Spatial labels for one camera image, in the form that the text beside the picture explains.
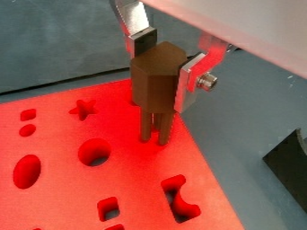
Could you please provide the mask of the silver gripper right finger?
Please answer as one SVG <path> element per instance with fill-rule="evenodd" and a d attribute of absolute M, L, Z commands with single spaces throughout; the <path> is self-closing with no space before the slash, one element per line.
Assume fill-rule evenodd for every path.
<path fill-rule="evenodd" d="M 202 51 L 180 67 L 174 104 L 178 112 L 183 112 L 195 102 L 198 89 L 210 92 L 217 86 L 218 78 L 211 74 L 211 70 L 226 56 L 229 43 L 203 31 L 199 48 Z"/>

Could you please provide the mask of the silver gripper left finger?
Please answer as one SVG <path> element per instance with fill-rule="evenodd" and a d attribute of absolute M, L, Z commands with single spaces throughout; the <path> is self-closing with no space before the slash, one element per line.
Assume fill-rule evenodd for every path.
<path fill-rule="evenodd" d="M 158 30 L 150 26 L 146 6 L 139 0 L 110 0 L 114 14 L 124 33 L 124 44 L 131 58 L 154 48 Z"/>

